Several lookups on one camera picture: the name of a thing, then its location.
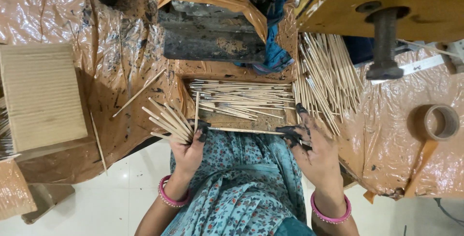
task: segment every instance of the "blue floral fabric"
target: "blue floral fabric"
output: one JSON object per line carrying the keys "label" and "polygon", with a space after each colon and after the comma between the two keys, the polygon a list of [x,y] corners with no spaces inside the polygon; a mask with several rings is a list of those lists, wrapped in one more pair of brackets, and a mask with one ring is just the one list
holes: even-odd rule
{"label": "blue floral fabric", "polygon": [[265,236],[286,218],[306,224],[301,171],[279,136],[209,131],[189,187],[190,204],[163,235]]}

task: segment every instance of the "pink bangle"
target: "pink bangle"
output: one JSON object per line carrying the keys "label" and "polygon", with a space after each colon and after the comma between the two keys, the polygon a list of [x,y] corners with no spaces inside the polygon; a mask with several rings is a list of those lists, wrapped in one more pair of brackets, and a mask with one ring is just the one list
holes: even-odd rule
{"label": "pink bangle", "polygon": [[168,176],[165,176],[163,177],[163,179],[161,179],[161,181],[159,182],[159,185],[158,185],[158,195],[159,197],[161,198],[161,200],[164,201],[165,204],[167,204],[169,207],[172,207],[172,208],[175,208],[175,209],[179,209],[179,208],[182,208],[184,207],[190,200],[190,189],[187,190],[187,193],[185,195],[185,200],[182,201],[182,202],[177,202],[171,198],[169,198],[168,196],[166,196],[166,194],[164,193],[164,184],[167,183],[167,181],[169,180],[169,178],[171,178],[171,175],[168,175]]}
{"label": "pink bangle", "polygon": [[316,213],[316,215],[322,221],[325,221],[325,222],[328,222],[328,223],[331,223],[331,224],[340,224],[340,223],[346,221],[351,216],[351,203],[349,202],[349,199],[347,198],[347,196],[346,195],[344,195],[344,196],[345,196],[345,202],[347,204],[347,211],[346,211],[345,215],[343,215],[342,217],[340,217],[338,219],[332,219],[332,218],[329,218],[329,217],[326,217],[326,216],[322,215],[322,213],[316,208],[316,205],[314,204],[314,192],[311,195],[311,208],[313,209],[314,213]]}

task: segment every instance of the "ink-stained hand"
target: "ink-stained hand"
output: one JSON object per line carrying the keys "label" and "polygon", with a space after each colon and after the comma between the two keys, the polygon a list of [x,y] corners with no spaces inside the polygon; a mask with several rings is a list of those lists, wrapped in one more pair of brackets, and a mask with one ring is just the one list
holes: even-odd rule
{"label": "ink-stained hand", "polygon": [[[194,126],[195,120],[188,119],[188,122],[191,126]],[[211,124],[198,120],[198,128],[192,139],[192,144],[181,144],[173,141],[169,143],[176,162],[176,173],[180,173],[189,178],[194,176],[203,159],[203,146],[206,142],[209,126],[211,126]]]}
{"label": "ink-stained hand", "polygon": [[[324,193],[343,192],[343,178],[338,162],[338,148],[316,125],[308,111],[298,103],[297,113],[302,123],[296,126],[276,128],[282,132],[285,142],[293,153],[298,166],[310,182]],[[310,142],[311,147],[301,145],[299,139]]]}

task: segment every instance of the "corrugated cardboard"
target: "corrugated cardboard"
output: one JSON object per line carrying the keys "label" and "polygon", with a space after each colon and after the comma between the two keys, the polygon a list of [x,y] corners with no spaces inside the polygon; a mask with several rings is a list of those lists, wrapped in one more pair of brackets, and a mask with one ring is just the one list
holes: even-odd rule
{"label": "corrugated cardboard", "polygon": [[69,44],[0,46],[15,152],[87,137]]}
{"label": "corrugated cardboard", "polygon": [[0,220],[36,210],[16,162],[12,159],[0,161]]}
{"label": "corrugated cardboard", "polygon": [[65,184],[30,184],[29,190],[37,205],[37,210],[21,215],[26,224],[33,224],[75,192],[71,185]]}

